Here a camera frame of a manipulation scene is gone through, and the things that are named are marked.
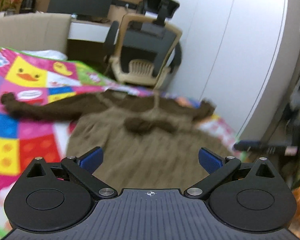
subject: colorful play mat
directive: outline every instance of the colorful play mat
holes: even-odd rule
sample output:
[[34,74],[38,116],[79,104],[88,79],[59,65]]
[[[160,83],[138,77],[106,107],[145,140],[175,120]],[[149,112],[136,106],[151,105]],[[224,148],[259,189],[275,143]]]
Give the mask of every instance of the colorful play mat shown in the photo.
[[[0,97],[3,93],[13,92],[19,101],[44,105],[109,88],[141,97],[152,93],[143,88],[119,85],[82,62],[34,57],[0,48]],[[189,107],[199,105],[187,98],[175,97],[175,100]],[[59,162],[64,158],[73,128],[74,124],[69,122],[12,119],[0,103],[0,239],[11,229],[3,202],[14,182],[36,156],[44,157],[47,162]],[[218,137],[229,149],[235,143],[233,130],[217,115],[202,121],[199,129]],[[243,158],[242,153],[234,154]]]

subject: beige headboard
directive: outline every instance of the beige headboard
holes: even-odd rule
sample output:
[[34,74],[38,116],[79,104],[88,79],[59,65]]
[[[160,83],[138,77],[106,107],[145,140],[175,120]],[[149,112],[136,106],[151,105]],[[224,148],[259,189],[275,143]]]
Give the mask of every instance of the beige headboard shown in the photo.
[[0,18],[0,47],[66,52],[71,16],[20,14]]

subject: chair armrest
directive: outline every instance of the chair armrest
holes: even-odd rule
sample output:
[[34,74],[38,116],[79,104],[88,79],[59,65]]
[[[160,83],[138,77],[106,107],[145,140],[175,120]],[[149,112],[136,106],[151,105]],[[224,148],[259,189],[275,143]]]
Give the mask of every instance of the chair armrest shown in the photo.
[[175,53],[174,53],[173,60],[171,61],[170,65],[169,65],[170,73],[173,72],[174,68],[178,68],[181,65],[182,49],[181,49],[180,42],[178,42],[178,44],[176,45],[174,52]]
[[114,21],[111,24],[111,27],[108,31],[107,37],[105,42],[103,43],[103,48],[106,51],[106,59],[105,62],[108,63],[109,62],[109,58],[110,56],[114,53],[114,48],[115,48],[115,38],[117,36],[117,32],[119,29],[119,22],[118,21]]

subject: yellow cartoon character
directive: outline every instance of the yellow cartoon character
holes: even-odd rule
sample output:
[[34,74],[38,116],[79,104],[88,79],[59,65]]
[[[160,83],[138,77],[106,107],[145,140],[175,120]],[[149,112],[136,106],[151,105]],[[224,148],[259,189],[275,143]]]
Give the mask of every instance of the yellow cartoon character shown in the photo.
[[61,63],[61,62],[56,62],[53,64],[53,69],[64,76],[71,76],[72,72],[70,70],[67,70],[67,67],[65,64]]
[[6,76],[6,80],[24,87],[45,87],[47,71],[32,66],[23,58],[17,57]]

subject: gray ribbed plate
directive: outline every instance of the gray ribbed plate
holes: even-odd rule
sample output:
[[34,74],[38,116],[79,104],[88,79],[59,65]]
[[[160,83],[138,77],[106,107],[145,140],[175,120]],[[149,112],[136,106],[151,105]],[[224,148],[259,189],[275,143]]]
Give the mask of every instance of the gray ribbed plate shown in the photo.
[[295,240],[298,238],[286,229],[268,234],[249,234],[229,228],[210,214],[203,201],[185,198],[176,189],[125,189],[117,198],[99,201],[91,215],[73,228],[51,234],[35,234],[16,229],[5,239]]

